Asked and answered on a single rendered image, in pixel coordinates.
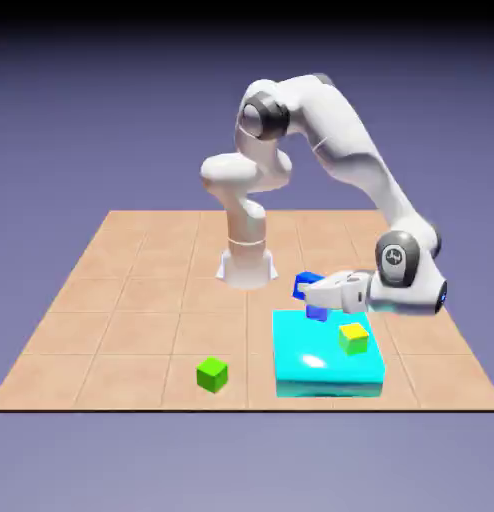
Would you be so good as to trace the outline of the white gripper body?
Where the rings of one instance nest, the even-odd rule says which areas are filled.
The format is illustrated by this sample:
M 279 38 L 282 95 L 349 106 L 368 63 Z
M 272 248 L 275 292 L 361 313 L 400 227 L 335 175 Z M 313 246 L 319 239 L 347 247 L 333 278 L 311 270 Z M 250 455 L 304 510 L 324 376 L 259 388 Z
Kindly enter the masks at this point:
M 373 273 L 344 270 L 314 283 L 303 283 L 300 291 L 307 305 L 341 311 L 366 311 L 367 293 Z

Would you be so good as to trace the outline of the small yellow cube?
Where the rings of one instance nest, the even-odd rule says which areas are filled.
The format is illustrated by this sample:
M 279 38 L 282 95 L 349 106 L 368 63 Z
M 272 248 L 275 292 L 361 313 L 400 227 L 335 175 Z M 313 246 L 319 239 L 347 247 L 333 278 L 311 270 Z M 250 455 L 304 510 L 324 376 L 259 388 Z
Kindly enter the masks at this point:
M 365 353 L 370 334 L 360 323 L 341 325 L 338 329 L 338 343 L 347 356 Z

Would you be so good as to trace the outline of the large cyan box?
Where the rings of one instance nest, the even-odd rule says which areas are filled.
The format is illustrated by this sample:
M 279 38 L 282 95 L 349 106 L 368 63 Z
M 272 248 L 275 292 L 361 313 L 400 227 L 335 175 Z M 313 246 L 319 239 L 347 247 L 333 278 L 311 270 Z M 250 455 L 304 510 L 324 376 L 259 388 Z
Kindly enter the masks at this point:
M 366 350 L 351 354 L 340 344 L 340 327 L 355 323 L 367 333 Z M 302 310 L 275 310 L 272 339 L 279 397 L 381 394 L 385 364 L 366 314 L 332 311 L 321 322 Z

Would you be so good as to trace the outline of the small blue cube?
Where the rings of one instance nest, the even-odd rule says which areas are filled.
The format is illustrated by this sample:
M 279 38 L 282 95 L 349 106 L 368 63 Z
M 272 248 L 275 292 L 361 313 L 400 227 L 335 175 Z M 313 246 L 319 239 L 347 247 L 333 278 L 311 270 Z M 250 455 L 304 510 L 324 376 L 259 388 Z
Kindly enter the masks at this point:
M 305 301 L 305 294 L 300 289 L 300 286 L 302 284 L 313 284 L 322 279 L 323 279 L 323 276 L 313 273 L 313 272 L 310 272 L 310 271 L 303 271 L 303 272 L 298 273 L 295 276 L 292 296 L 297 300 Z M 306 305 L 305 313 L 306 313 L 306 317 L 311 320 L 326 322 L 328 319 L 328 310 L 325 308 L 319 308 L 319 307 L 312 306 L 312 305 Z

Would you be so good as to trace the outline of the small green cube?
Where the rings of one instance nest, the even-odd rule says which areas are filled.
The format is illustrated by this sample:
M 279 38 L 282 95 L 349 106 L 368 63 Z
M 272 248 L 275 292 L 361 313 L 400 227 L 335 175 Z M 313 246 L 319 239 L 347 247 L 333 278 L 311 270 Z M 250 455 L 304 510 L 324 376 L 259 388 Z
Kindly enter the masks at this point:
M 214 357 L 205 359 L 196 367 L 196 382 L 208 392 L 219 392 L 228 382 L 228 364 Z

